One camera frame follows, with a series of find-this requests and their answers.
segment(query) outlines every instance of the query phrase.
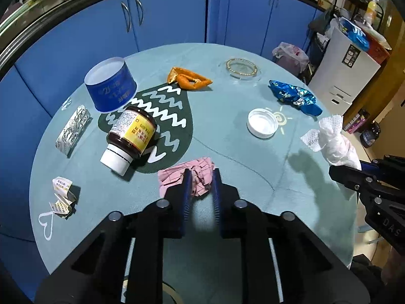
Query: metal bolt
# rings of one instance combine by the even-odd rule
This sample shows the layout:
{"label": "metal bolt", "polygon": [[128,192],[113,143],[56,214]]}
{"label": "metal bolt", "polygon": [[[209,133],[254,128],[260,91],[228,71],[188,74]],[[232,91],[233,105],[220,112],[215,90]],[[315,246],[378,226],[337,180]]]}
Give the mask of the metal bolt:
{"label": "metal bolt", "polygon": [[170,202],[166,199],[160,199],[160,200],[157,200],[157,202],[156,202],[156,205],[159,208],[166,208],[169,206],[169,204],[170,204]]}
{"label": "metal bolt", "polygon": [[108,219],[112,222],[116,222],[121,218],[121,216],[122,215],[120,212],[110,212],[110,214],[108,215]]}
{"label": "metal bolt", "polygon": [[242,209],[248,206],[248,203],[245,200],[239,199],[234,202],[236,208]]}
{"label": "metal bolt", "polygon": [[295,215],[292,212],[285,212],[283,213],[282,217],[288,222],[291,222],[295,219]]}

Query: blue cup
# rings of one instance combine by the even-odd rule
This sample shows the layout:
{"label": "blue cup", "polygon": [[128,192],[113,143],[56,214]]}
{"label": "blue cup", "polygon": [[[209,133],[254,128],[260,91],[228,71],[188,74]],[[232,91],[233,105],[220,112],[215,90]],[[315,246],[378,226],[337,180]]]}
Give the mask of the blue cup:
{"label": "blue cup", "polygon": [[136,94],[136,82],[121,57],[112,57],[94,66],[84,84],[99,112],[110,113],[126,105]]}

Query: pink paper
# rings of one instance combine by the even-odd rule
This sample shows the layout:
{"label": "pink paper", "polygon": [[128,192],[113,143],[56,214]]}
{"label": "pink paper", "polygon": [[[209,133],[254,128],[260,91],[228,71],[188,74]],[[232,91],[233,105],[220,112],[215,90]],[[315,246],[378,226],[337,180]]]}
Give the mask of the pink paper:
{"label": "pink paper", "polygon": [[167,188],[181,184],[184,171],[190,169],[193,177],[192,195],[198,197],[208,192],[212,182],[212,171],[215,168],[211,158],[202,157],[197,160],[188,161],[177,166],[170,167],[157,172],[159,179],[159,195],[163,198]]}

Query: light blue tablecloth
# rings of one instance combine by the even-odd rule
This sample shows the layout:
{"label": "light blue tablecloth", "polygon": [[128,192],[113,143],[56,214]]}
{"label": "light blue tablecloth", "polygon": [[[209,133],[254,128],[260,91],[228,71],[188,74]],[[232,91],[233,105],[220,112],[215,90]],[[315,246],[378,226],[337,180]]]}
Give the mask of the light blue tablecloth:
{"label": "light blue tablecloth", "polygon": [[[255,84],[234,83],[224,69],[224,62],[230,58],[245,58],[255,63],[262,72],[261,80]],[[157,166],[211,157],[223,182],[237,187],[242,198],[272,214],[295,212],[343,263],[349,264],[356,198],[346,199],[345,193],[330,179],[329,166],[321,153],[313,153],[299,139],[318,127],[316,118],[280,104],[267,86],[268,80],[304,86],[301,81],[258,55],[215,44],[162,46],[129,56],[126,62],[138,83],[136,96],[144,104],[151,102],[151,107],[157,106],[159,110],[167,108],[169,114],[177,113],[179,120],[184,117],[187,122],[184,129],[167,126],[170,120],[161,123],[161,133],[169,130],[170,141],[176,136],[180,141],[176,152],[171,152],[173,145],[166,147],[167,156],[156,162]],[[167,74],[173,66],[193,70],[213,83],[204,90],[182,91],[180,95],[167,89],[159,91],[166,86]],[[165,94],[167,101],[153,98],[153,91]],[[181,99],[182,109],[169,107],[168,97],[174,97],[175,101]],[[48,125],[31,172],[32,227],[50,272],[110,211],[131,214],[159,198],[157,175],[151,173],[153,163],[132,171],[126,179],[100,163],[107,146],[106,133],[98,125],[100,113],[84,85],[71,98],[72,104],[66,110],[59,110]],[[187,100],[191,114],[187,112]],[[80,104],[88,108],[93,120],[67,158],[55,148],[55,140]],[[324,110],[321,117],[329,116],[319,105]],[[286,124],[268,140],[252,136],[246,127],[248,113],[259,107],[281,112],[286,117]],[[106,124],[105,117],[100,120]],[[156,155],[162,147],[165,148],[158,146]],[[80,187],[76,212],[67,220],[42,216],[40,223],[39,215],[50,211],[48,202],[55,202],[51,181],[57,176],[71,179]],[[180,293],[185,303],[240,301],[240,246],[238,241],[221,240],[216,233],[211,195],[194,200],[187,230],[184,239],[165,241],[164,281]]]}

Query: white bottle cap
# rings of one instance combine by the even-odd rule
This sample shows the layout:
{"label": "white bottle cap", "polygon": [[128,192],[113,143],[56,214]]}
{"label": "white bottle cap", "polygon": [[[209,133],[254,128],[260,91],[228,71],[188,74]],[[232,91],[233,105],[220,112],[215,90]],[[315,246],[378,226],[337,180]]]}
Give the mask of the white bottle cap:
{"label": "white bottle cap", "polygon": [[125,151],[113,144],[108,144],[100,162],[115,171],[118,175],[124,176],[132,160],[131,156]]}

